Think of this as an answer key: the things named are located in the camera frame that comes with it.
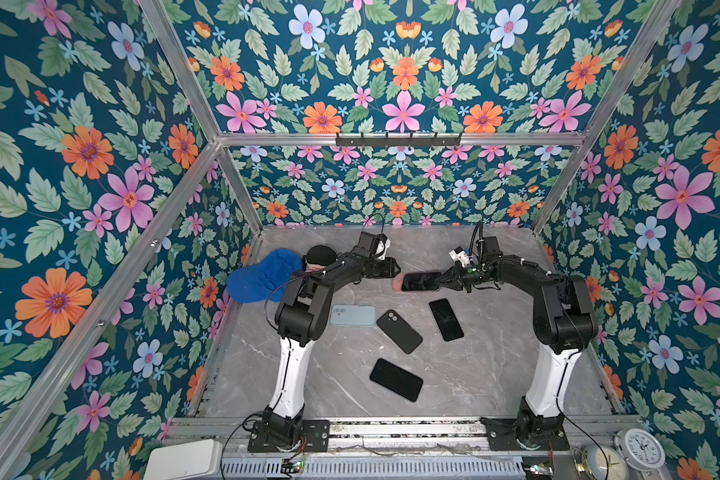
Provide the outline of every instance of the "black mounting plate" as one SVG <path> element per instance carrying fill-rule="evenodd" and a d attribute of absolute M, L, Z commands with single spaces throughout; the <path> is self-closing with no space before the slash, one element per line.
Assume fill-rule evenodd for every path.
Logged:
<path fill-rule="evenodd" d="M 302 441 L 304 452 L 327 452 L 328 437 L 331 435 L 331 423 L 328 420 L 304 420 L 302 424 Z M 297 446 L 292 450 L 296 453 L 300 449 Z M 248 452 L 250 453 L 291 453 L 284 452 L 269 440 L 269 433 L 263 422 L 254 422 L 251 437 L 248 441 Z"/>

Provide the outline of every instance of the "analog clock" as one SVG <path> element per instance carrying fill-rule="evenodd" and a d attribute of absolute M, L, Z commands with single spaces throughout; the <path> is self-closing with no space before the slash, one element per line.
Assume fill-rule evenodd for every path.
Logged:
<path fill-rule="evenodd" d="M 664 448 L 656 437 L 641 428 L 629 428 L 618 432 L 614 438 L 626 464 L 635 470 L 648 472 L 664 465 Z"/>

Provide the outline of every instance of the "clock face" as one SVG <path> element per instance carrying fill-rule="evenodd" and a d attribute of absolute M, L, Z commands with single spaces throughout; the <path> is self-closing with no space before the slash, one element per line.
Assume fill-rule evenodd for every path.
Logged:
<path fill-rule="evenodd" d="M 661 463 L 661 446 L 653 436 L 634 430 L 627 435 L 626 446 L 632 455 L 650 466 L 658 466 Z"/>

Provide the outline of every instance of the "white arm segment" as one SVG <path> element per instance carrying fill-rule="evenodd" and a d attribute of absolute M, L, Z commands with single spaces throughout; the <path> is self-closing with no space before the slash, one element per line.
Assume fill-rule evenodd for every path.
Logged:
<path fill-rule="evenodd" d="M 298 341 L 280 339 L 280 368 L 269 407 L 275 415 L 293 418 L 304 407 L 304 379 L 315 342 L 299 346 Z"/>
<path fill-rule="evenodd" d="M 570 374 L 573 373 L 574 364 L 582 352 L 571 349 L 563 350 L 557 355 L 549 346 L 541 343 L 539 346 L 534 380 L 530 383 L 528 393 L 525 394 L 525 401 L 534 414 L 556 417 L 560 414 L 560 410 L 557 408 L 555 397 L 558 398 L 560 408 L 564 408 L 563 400 Z"/>

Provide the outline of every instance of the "black smartphone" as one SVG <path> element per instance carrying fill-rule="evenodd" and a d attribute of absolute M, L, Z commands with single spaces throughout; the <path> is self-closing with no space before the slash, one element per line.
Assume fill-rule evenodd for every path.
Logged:
<path fill-rule="evenodd" d="M 401 292 L 436 292 L 440 290 L 437 279 L 441 272 L 422 272 L 420 274 L 405 274 Z"/>
<path fill-rule="evenodd" d="M 420 376 L 403 370 L 384 359 L 376 360 L 376 365 L 371 372 L 371 381 L 411 402 L 416 401 L 424 384 L 424 380 Z"/>
<path fill-rule="evenodd" d="M 430 302 L 429 309 L 432 310 L 434 321 L 438 324 L 443 340 L 450 342 L 464 336 L 464 331 L 461 329 L 448 299 L 443 298 Z"/>

